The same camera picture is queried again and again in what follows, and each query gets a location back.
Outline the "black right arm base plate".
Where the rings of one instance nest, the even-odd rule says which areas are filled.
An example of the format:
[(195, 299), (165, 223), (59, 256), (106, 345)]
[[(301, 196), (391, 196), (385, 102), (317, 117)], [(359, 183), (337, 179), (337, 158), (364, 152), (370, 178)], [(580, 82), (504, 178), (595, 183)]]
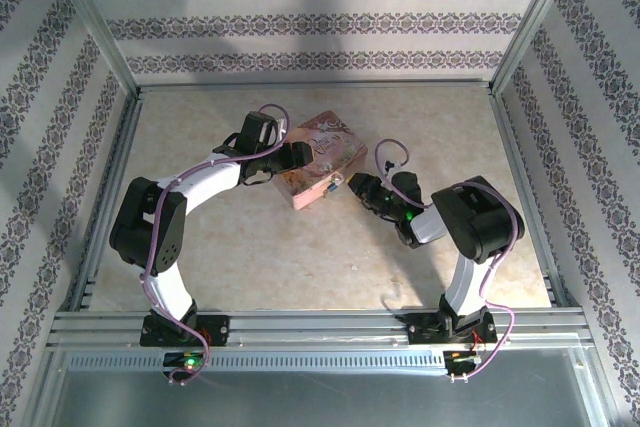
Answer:
[(456, 318), (442, 312), (410, 313), (405, 319), (411, 345), (496, 343), (498, 340), (494, 318), (486, 309)]

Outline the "right controller board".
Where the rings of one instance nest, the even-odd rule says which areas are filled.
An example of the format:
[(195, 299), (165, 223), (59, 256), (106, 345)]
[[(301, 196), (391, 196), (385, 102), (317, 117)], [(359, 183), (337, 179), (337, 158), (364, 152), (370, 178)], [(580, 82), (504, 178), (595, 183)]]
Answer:
[(469, 351), (445, 351), (444, 358), (446, 363), (472, 363), (478, 365), (482, 362), (482, 358), (478, 352)]

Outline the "aluminium side frame rail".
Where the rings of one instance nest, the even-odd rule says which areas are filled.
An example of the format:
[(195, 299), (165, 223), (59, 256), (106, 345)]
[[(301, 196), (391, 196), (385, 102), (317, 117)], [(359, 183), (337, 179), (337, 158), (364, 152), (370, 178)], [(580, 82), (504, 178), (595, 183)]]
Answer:
[(85, 232), (80, 263), (61, 306), (61, 311), (75, 312), (86, 309), (90, 304), (90, 301), (84, 301), (86, 287), (98, 271), (108, 241), (142, 102), (141, 89), (138, 89), (133, 95), (127, 97), (122, 109)]
[(564, 288), (551, 245), (544, 230), (542, 218), (535, 202), (534, 192), (527, 176), (526, 165), (509, 122), (507, 112), (501, 99), (497, 98), (491, 90), (488, 90), (488, 99), (500, 132), (516, 191), (522, 206), (522, 215), (528, 228), (543, 279), (545, 280), (545, 287), (551, 305), (554, 308), (575, 307), (574, 299), (567, 295), (566, 289)]

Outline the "pink illustrated pouch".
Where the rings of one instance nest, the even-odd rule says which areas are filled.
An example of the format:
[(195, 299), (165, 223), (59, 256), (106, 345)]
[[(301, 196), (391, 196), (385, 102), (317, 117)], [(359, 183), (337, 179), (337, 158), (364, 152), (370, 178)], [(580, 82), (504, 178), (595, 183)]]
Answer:
[(310, 145), (313, 161), (303, 168), (278, 174), (273, 182), (294, 210), (324, 197), (330, 179), (345, 181), (364, 166), (367, 146), (333, 111), (324, 111), (290, 131), (286, 140)]

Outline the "grey sheet metal panel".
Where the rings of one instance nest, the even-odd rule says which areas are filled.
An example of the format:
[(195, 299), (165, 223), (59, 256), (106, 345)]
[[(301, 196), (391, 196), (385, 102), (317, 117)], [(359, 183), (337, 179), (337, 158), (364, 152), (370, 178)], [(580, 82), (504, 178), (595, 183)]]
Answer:
[(505, 351), (451, 381), (426, 355), (350, 354), (313, 369), (299, 353), (224, 352), (185, 387), (157, 357), (68, 352), (51, 359), (21, 427), (620, 427), (576, 348)]

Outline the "aluminium back frame rail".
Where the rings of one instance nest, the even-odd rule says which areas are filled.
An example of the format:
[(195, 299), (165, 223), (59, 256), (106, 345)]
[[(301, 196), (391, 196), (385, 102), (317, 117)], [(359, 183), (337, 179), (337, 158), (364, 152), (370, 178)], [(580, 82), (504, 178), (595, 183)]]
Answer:
[(315, 81), (315, 82), (260, 82), (260, 83), (208, 83), (208, 84), (157, 84), (142, 85), (140, 94), (156, 92), (189, 91), (244, 91), (244, 90), (301, 90), (339, 88), (404, 88), (404, 87), (482, 87), (489, 88), (490, 82), (480, 79), (445, 80), (365, 80), (365, 81)]

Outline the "aluminium front mounting rail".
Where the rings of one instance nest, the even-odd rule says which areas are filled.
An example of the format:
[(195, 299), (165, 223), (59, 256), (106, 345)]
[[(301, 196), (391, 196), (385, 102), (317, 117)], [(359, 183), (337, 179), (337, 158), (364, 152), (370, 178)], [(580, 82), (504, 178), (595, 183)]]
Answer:
[[(417, 349), (411, 345), (399, 314), (425, 313), (409, 310), (213, 312), (230, 318), (226, 346), (246, 350), (390, 350)], [(66, 349), (127, 350), (140, 346), (145, 312), (63, 312), (54, 316), (46, 346)], [(593, 334), (580, 308), (518, 309), (514, 326), (510, 317), (493, 314), (498, 337), (512, 349), (592, 347)]]

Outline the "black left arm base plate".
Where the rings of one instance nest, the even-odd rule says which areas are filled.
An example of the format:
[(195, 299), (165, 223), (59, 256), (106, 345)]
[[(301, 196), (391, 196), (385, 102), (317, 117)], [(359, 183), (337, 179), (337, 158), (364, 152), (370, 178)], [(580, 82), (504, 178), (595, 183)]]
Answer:
[[(230, 331), (230, 318), (226, 315), (198, 314), (191, 328), (199, 333), (210, 347), (223, 347)], [(139, 344), (143, 347), (201, 347), (202, 342), (190, 333), (157, 315), (144, 317)]]

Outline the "aluminium frame post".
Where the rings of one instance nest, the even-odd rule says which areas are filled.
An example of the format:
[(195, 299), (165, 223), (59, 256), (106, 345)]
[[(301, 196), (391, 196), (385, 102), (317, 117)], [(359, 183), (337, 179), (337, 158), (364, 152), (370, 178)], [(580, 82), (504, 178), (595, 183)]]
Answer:
[(553, 0), (531, 0), (529, 3), (514, 37), (489, 82), (489, 92), (493, 97), (497, 97), (505, 89), (552, 4)]
[(125, 91), (133, 96), (138, 95), (139, 86), (134, 80), (130, 68), (116, 44), (103, 15), (94, 0), (71, 0), (76, 7), (82, 22), (93, 36), (109, 67), (116, 75)]

